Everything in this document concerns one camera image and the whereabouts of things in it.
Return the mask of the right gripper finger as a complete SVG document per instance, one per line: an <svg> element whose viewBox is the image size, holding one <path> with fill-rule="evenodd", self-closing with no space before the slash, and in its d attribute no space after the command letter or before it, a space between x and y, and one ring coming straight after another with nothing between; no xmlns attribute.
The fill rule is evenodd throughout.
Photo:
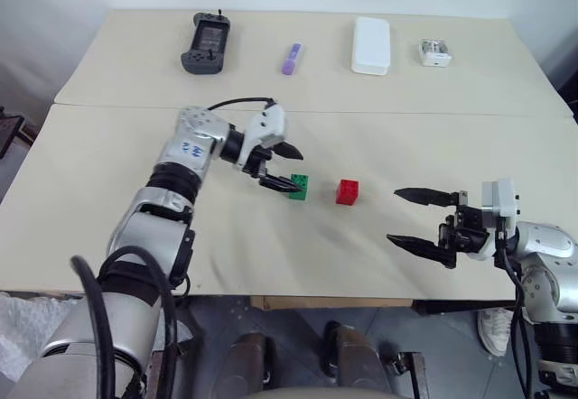
<svg viewBox="0 0 578 399"><path fill-rule="evenodd" d="M457 204L456 192L444 192L427 188L403 188L395 190L394 194L404 200L424 206L449 207Z"/></svg>
<svg viewBox="0 0 578 399"><path fill-rule="evenodd" d="M431 241L419 237L387 234L387 239L395 246L404 249L412 255L428 260L445 260L446 251Z"/></svg>

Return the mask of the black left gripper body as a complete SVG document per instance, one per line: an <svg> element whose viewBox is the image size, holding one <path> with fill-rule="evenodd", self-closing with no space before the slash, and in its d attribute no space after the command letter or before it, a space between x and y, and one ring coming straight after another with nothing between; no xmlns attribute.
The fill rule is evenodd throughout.
<svg viewBox="0 0 578 399"><path fill-rule="evenodd" d="M261 186L273 186L272 177L267 173L266 162L272 159L272 150L256 146L249 154L242 172L258 179Z"/></svg>

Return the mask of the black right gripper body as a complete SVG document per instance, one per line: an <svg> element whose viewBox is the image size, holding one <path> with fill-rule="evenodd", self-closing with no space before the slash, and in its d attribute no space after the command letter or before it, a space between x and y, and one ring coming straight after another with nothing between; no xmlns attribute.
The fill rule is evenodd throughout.
<svg viewBox="0 0 578 399"><path fill-rule="evenodd" d="M468 205L466 191L449 193L444 198L444 205L454 206L456 210L438 228L438 247L443 250L442 264L454 268L457 253L478 253L489 232L483 226L482 211Z"/></svg>

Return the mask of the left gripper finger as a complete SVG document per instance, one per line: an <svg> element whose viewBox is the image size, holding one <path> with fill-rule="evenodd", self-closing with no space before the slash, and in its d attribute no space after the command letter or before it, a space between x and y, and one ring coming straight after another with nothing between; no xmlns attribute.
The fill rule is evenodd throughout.
<svg viewBox="0 0 578 399"><path fill-rule="evenodd" d="M300 161L303 159L303 155L298 150L298 148L287 142L281 142L279 144L276 144L273 147L273 151L275 154L284 157L286 159L300 160Z"/></svg>
<svg viewBox="0 0 578 399"><path fill-rule="evenodd" d="M296 193L303 190L291 179L273 176L268 173L265 176L259 178L259 185L267 189L282 193Z"/></svg>

